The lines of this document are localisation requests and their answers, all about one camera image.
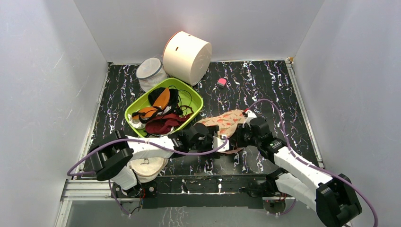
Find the floral mesh laundry bag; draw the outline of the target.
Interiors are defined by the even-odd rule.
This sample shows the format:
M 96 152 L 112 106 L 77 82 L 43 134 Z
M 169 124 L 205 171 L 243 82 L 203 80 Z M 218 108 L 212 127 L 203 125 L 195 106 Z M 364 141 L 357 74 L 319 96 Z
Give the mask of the floral mesh laundry bag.
M 245 116 L 243 115 L 243 110 L 235 109 L 225 112 L 219 116 L 209 117 L 197 121 L 195 124 L 201 123 L 205 126 L 218 126 L 217 137 L 221 134 L 226 135 L 227 138 L 231 138 L 237 128 L 238 124 L 243 124 L 245 122 Z

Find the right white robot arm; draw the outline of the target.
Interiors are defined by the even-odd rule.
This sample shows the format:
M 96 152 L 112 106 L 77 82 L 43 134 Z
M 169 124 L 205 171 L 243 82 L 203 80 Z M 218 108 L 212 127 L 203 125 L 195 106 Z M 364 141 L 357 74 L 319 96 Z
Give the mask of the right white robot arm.
M 362 213 L 350 179 L 322 172 L 313 163 L 292 151 L 285 141 L 275 138 L 264 118 L 240 123 L 229 139 L 234 147 L 254 146 L 278 169 L 266 176 L 267 192 L 295 197 L 312 210 L 327 227 L 341 227 Z

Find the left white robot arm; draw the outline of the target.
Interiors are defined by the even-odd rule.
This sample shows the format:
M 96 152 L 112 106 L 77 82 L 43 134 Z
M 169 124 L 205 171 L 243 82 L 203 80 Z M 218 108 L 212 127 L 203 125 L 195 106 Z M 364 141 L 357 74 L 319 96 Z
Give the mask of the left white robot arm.
M 186 130 L 157 138 L 129 137 L 115 131 L 89 152 L 98 181 L 113 181 L 130 197 L 139 195 L 141 184 L 128 163 L 136 159 L 201 156 L 227 147 L 227 137 L 217 137 L 214 128 L 197 123 Z

